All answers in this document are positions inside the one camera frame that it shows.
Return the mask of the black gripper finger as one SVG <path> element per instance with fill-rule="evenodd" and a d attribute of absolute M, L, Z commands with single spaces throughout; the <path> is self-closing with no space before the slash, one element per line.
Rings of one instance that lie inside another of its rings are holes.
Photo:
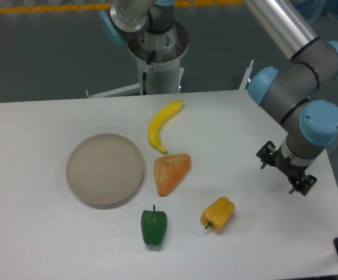
<path fill-rule="evenodd" d="M 276 167 L 275 161 L 276 146 L 272 141 L 267 141 L 260 150 L 256 153 L 256 156 L 260 159 L 262 165 L 261 169 L 264 169 L 266 166 Z"/>
<path fill-rule="evenodd" d="M 288 181 L 292 185 L 292 189 L 289 190 L 290 194 L 298 192 L 301 195 L 307 195 L 317 182 L 317 178 L 310 174 L 302 173 L 299 176 L 288 176 Z"/>

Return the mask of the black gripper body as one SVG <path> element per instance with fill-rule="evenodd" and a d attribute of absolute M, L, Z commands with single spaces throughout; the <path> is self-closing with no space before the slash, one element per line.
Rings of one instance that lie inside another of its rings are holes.
<path fill-rule="evenodd" d="M 273 163 L 289 179 L 302 179 L 305 170 L 311 165 L 311 159 L 303 159 L 294 155 L 287 145 L 281 145 L 273 153 Z"/>

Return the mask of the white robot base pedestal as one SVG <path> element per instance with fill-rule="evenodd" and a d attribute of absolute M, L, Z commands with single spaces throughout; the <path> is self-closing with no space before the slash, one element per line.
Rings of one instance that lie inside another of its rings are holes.
<path fill-rule="evenodd" d="M 179 93 L 180 62 L 188 46 L 188 33 L 176 20 L 164 33 L 145 31 L 128 42 L 137 62 L 141 95 Z"/>

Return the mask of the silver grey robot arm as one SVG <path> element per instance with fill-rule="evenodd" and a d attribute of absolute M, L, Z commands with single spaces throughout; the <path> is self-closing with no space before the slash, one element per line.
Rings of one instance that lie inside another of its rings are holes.
<path fill-rule="evenodd" d="M 247 86 L 255 103 L 287 132 L 281 146 L 267 142 L 257 157 L 306 195 L 316 183 L 306 169 L 338 136 L 338 107 L 310 98 L 338 77 L 338 42 L 323 41 L 289 1 L 245 4 L 291 61 L 283 72 L 262 69 Z M 179 92 L 179 64 L 189 38 L 174 19 L 173 1 L 113 1 L 100 18 L 112 41 L 127 44 L 137 60 L 142 95 Z"/>

